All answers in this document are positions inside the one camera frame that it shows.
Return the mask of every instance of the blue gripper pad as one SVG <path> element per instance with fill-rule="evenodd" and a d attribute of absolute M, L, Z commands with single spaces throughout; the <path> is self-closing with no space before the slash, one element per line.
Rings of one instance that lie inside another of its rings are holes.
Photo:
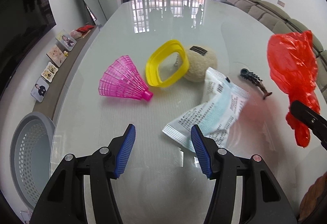
<path fill-rule="evenodd" d="M 200 163 L 202 173 L 204 173 L 207 178 L 210 178 L 212 176 L 210 156 L 195 125 L 191 129 L 191 140 L 195 153 L 197 154 L 197 159 Z"/>
<path fill-rule="evenodd" d="M 126 138 L 122 143 L 122 146 L 116 157 L 116 167 L 113 173 L 117 178 L 119 178 L 119 176 L 124 173 L 128 158 L 130 157 L 130 152 L 132 151 L 135 142 L 135 135 L 135 126 L 132 125 L 130 130 L 127 132 Z"/>

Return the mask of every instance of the beige ball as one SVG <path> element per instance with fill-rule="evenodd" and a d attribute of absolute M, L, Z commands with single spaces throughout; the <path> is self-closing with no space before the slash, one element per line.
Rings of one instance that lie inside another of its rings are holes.
<path fill-rule="evenodd" d="M 202 82 L 205 72 L 209 67 L 217 68 L 216 53 L 208 47 L 191 46 L 185 49 L 190 67 L 184 77 L 192 82 Z M 178 56 L 178 66 L 181 66 L 182 59 Z"/>

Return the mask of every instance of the table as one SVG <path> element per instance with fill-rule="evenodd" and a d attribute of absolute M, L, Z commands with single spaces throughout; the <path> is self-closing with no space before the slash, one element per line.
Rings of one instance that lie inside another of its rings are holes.
<path fill-rule="evenodd" d="M 203 14 L 196 15 L 200 4 Z M 309 186 L 327 169 L 327 152 L 314 136 L 307 148 L 295 143 L 294 131 L 285 121 L 288 97 L 269 77 L 266 50 L 271 35 L 245 12 L 215 1 L 136 0 L 122 4 L 90 46 L 68 89 L 55 131 L 51 172 L 66 154 L 91 155 L 133 123 L 136 140 L 125 173 L 112 180 L 123 222 L 203 223 L 215 181 L 202 174 L 195 153 L 162 132 L 172 119 L 200 103 L 203 83 L 181 79 L 168 88 L 150 88 L 154 96 L 149 103 L 101 97 L 97 89 L 103 72 L 122 55 L 129 55 L 145 78 L 149 56 L 175 38 L 185 47 L 214 49 L 218 71 L 251 93 L 231 128 L 228 149 L 246 158 L 261 155 L 297 213 Z M 172 72 L 175 58 L 168 59 L 171 64 L 162 69 Z M 241 68 L 258 74 L 273 95 L 263 101 L 258 88 L 239 78 Z M 318 89 L 316 94 L 326 118 L 326 103 Z M 85 200 L 89 223 L 95 223 L 89 185 Z M 239 208 L 238 197 L 236 215 Z"/>

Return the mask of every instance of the metal screw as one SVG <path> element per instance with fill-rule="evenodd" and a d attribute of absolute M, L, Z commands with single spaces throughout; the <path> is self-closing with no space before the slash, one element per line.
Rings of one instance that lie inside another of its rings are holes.
<path fill-rule="evenodd" d="M 224 149 L 224 148 L 220 148 L 220 149 L 218 149 L 218 154 L 220 154 L 220 155 L 226 155 L 227 154 L 227 150 Z"/>
<path fill-rule="evenodd" d="M 109 152 L 109 148 L 107 148 L 107 147 L 100 148 L 101 154 L 107 154 L 108 152 Z"/>
<path fill-rule="evenodd" d="M 254 155 L 254 156 L 253 156 L 253 160 L 256 161 L 256 162 L 259 162 L 259 161 L 261 161 L 261 156 L 259 156 L 259 155 Z"/>
<path fill-rule="evenodd" d="M 67 154 L 67 155 L 65 155 L 65 160 L 66 161 L 70 161 L 70 160 L 72 160 L 73 159 L 73 155 L 72 154 Z"/>

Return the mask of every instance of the gray plastic basket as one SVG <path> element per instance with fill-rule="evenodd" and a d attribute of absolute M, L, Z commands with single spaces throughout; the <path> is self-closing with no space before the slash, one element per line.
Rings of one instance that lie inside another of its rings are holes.
<path fill-rule="evenodd" d="M 16 128 L 10 147 L 11 175 L 21 199 L 34 209 L 49 180 L 55 126 L 40 112 L 26 115 Z"/>

